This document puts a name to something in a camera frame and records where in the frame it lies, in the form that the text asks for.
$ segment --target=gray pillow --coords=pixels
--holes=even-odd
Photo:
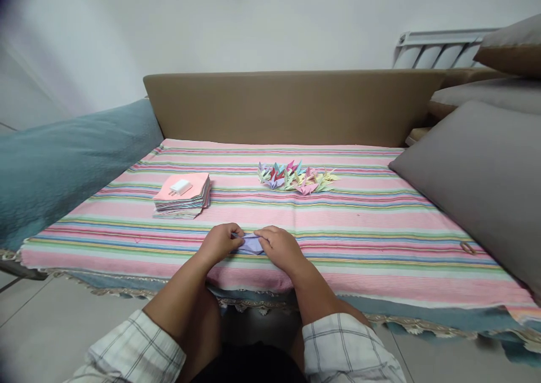
[[[541,302],[541,115],[469,101],[389,164]]]
[[[486,35],[474,59],[501,72],[541,79],[541,14]]]
[[[541,81],[506,78],[461,84],[438,90],[428,102],[428,111],[444,119],[470,100],[522,113],[541,114]]]
[[[147,99],[0,137],[0,249],[18,250],[162,140]]]

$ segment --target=white wall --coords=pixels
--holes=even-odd
[[[0,135],[70,117],[0,43]]]
[[[539,0],[21,0],[11,42],[74,115],[164,72],[390,68],[407,30],[505,26]]]

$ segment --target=stack of origami paper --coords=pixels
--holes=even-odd
[[[333,190],[330,184],[340,179],[337,175],[332,174],[335,169],[327,172],[327,169],[324,168],[323,171],[318,172],[310,167],[303,170],[302,165],[302,161],[298,165],[292,161],[287,166],[278,166],[278,163],[267,166],[259,162],[259,181],[270,186],[273,190],[297,190],[302,195],[308,195]]]
[[[182,195],[171,193],[171,185],[186,180],[191,188]],[[156,218],[193,220],[210,204],[210,177],[208,173],[183,173],[171,175],[154,196]]]

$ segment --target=shirt sleeve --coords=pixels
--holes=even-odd
[[[173,383],[186,355],[141,310],[93,344],[86,364],[67,382]]]
[[[303,327],[304,363],[312,383],[406,383],[395,357],[372,329],[355,317],[331,314]]]

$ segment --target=radiator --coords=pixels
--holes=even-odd
[[[400,35],[393,69],[482,67],[473,60],[483,37],[498,28],[406,32]]]

